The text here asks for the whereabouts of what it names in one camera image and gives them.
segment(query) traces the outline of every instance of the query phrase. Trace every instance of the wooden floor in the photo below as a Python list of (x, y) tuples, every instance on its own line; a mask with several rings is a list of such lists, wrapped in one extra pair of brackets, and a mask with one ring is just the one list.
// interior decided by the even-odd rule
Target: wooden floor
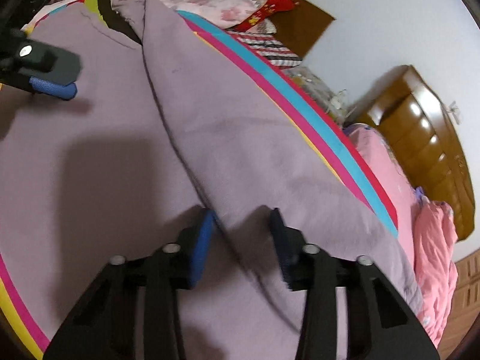
[(457, 262), (458, 282), (452, 311), (438, 346), (442, 360), (457, 347), (480, 312), (480, 250)]

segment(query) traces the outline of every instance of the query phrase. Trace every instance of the pink cloth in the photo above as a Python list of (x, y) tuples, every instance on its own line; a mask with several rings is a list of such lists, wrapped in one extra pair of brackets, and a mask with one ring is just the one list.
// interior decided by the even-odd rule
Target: pink cloth
[(418, 319), (437, 347), (450, 313), (457, 284), (457, 267), (452, 262), (457, 233), (453, 210), (445, 202), (424, 202), (415, 221), (415, 276), (423, 295)]
[(352, 126), (346, 133), (397, 210), (398, 242), (413, 267), (413, 222), (419, 212), (414, 189), (380, 133), (362, 124)]

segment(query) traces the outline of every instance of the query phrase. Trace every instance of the white wall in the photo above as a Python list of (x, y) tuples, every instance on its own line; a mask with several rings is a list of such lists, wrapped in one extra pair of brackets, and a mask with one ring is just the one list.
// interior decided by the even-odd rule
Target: white wall
[[(392, 68), (412, 64), (445, 104), (457, 101), (457, 132), (478, 195), (480, 30), (461, 0), (309, 1), (337, 19), (305, 60), (334, 91), (359, 100)], [(454, 258), (478, 248), (480, 230), (457, 244)]]

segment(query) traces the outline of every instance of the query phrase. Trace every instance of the crumpled pink fabric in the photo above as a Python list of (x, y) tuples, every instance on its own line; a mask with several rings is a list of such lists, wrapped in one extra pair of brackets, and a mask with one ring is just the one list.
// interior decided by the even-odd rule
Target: crumpled pink fabric
[(418, 319), (438, 347), (457, 284), (452, 254), (458, 237), (452, 208), (445, 202), (429, 202), (425, 197), (423, 200), (413, 230), (414, 271), (423, 295), (423, 310)]

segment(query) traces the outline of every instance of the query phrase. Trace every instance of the brown headboard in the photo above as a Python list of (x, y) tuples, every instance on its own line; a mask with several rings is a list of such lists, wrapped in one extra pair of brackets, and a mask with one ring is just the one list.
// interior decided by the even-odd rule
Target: brown headboard
[(294, 10), (277, 12), (269, 19), (277, 27), (275, 38), (303, 58), (335, 19), (306, 0), (293, 1)]
[(475, 199), (457, 133), (442, 102), (414, 67), (388, 87), (358, 122), (379, 130), (412, 186), (454, 210), (458, 238), (474, 229)]

